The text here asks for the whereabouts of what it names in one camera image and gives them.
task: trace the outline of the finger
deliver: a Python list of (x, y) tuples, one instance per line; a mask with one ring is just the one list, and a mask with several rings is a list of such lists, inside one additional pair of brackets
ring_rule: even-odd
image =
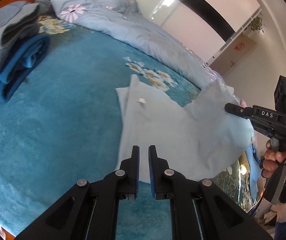
[(263, 161), (263, 167), (264, 169), (266, 169), (267, 171), (276, 171), (276, 169), (278, 168), (278, 164), (273, 162), (273, 161), (270, 161), (270, 160), (264, 160)]
[(270, 177), (272, 177), (272, 175), (273, 175), (273, 172), (272, 172), (272, 171), (267, 171), (267, 170), (263, 170), (263, 171), (262, 171), (262, 176), (263, 176), (264, 178), (270, 178)]
[(269, 149), (270, 147), (271, 147), (271, 142), (270, 142), (270, 140), (268, 140), (268, 141), (266, 142), (266, 148)]
[(275, 157), (275, 152), (272, 151), (271, 149), (267, 149), (264, 155), (264, 158), (266, 160), (271, 160), (271, 161), (276, 161), (276, 157)]
[(275, 158), (279, 163), (282, 163), (286, 158), (286, 152), (276, 152)]

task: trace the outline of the gray folded cloth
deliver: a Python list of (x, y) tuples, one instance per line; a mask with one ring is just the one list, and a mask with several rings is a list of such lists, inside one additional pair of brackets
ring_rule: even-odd
[(0, 71), (17, 39), (37, 35), (39, 5), (17, 1), (0, 9)]
[(35, 0), (34, 3), (38, 3), (40, 10), (39, 15), (43, 14), (55, 14), (55, 11), (52, 7), (51, 0)]

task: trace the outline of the teal blanket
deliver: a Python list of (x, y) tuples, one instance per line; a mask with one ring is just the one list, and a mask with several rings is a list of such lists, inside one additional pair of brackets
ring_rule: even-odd
[[(78, 179), (97, 181), (115, 169), (122, 132), (115, 88), (128, 86), (140, 65), (163, 77), (139, 75), (140, 81), (180, 106), (199, 93), (174, 70), (109, 35), (48, 16), (39, 22), (52, 34), (49, 53), (0, 104), (0, 224), (14, 235)], [(149, 184), (140, 183), (137, 201), (120, 203), (116, 239), (171, 239), (169, 203), (153, 201)]]

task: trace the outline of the fabric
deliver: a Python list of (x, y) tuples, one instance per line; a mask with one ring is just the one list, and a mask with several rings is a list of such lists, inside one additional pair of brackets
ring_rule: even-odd
[[(131, 76), (129, 88), (116, 91), (123, 111), (116, 168), (131, 156), (131, 147), (138, 145), (139, 180), (143, 182), (150, 182), (150, 145), (156, 145), (158, 156), (172, 169), (199, 181), (215, 177), (235, 162), (254, 136), (249, 120), (224, 111), (226, 103), (237, 104), (237, 100), (219, 81), (212, 82), (184, 108), (163, 91), (140, 82), (136, 75)], [(138, 102), (140, 98), (146, 103)]]
[(286, 237), (286, 222), (276, 223), (274, 240), (283, 240)]
[(55, 13), (51, 4), (51, 0), (35, 0), (34, 3), (39, 4), (39, 15)]
[[(50, 50), (28, 82), (0, 104), (4, 229), (16, 236), (78, 179), (94, 182), (114, 171), (122, 134), (115, 89), (128, 86), (137, 73), (127, 63), (139, 62), (175, 80), (177, 85), (167, 85), (165, 93), (180, 106), (199, 94), (174, 70), (102, 32), (75, 25), (51, 35)], [(150, 185), (140, 183), (138, 200), (120, 203), (117, 223), (116, 239), (170, 239), (169, 202), (154, 201)]]
[(17, 39), (38, 33), (38, 4), (18, 1), (0, 8), (0, 72)]
[(261, 169), (256, 162), (253, 153), (256, 153), (256, 148), (253, 144), (251, 144), (246, 150), (245, 150), (248, 162), (250, 164), (250, 192), (251, 197), (254, 202), (256, 202), (257, 194), (258, 194), (258, 179), (261, 178)]
[(135, 0), (51, 0), (62, 20), (102, 31), (152, 56), (198, 88), (217, 79), (202, 60), (139, 14)]
[(27, 75), (46, 56), (50, 45), (47, 34), (18, 41), (11, 49), (0, 73), (0, 101), (7, 102)]

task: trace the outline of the flower pattern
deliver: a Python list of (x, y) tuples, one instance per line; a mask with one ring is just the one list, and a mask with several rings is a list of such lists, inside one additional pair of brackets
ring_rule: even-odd
[(72, 23), (79, 18), (77, 14), (83, 14), (85, 10), (86, 8), (80, 3), (75, 6), (72, 4), (68, 7), (67, 11), (61, 11), (60, 15), (63, 20)]
[(145, 76), (144, 70), (135, 63), (126, 63), (128, 67), (130, 67), (131, 70), (134, 70), (137, 73), (140, 73), (142, 76)]
[(160, 70), (157, 71), (157, 73), (164, 79), (165, 82), (167, 82), (171, 87), (175, 87), (177, 83), (171, 78), (171, 76), (165, 72), (162, 72)]
[(40, 16), (38, 23), (41, 24), (39, 33), (47, 33), (49, 35), (64, 33), (75, 28), (74, 24), (53, 18), (51, 15)]
[(143, 62), (132, 61), (130, 57), (123, 57), (123, 59), (129, 61), (126, 65), (139, 73), (139, 75), (150, 80), (152, 85), (164, 92), (169, 90), (169, 86), (176, 87), (178, 85), (177, 80), (174, 77), (171, 77), (169, 74), (162, 72), (160, 70), (150, 70), (145, 67)]

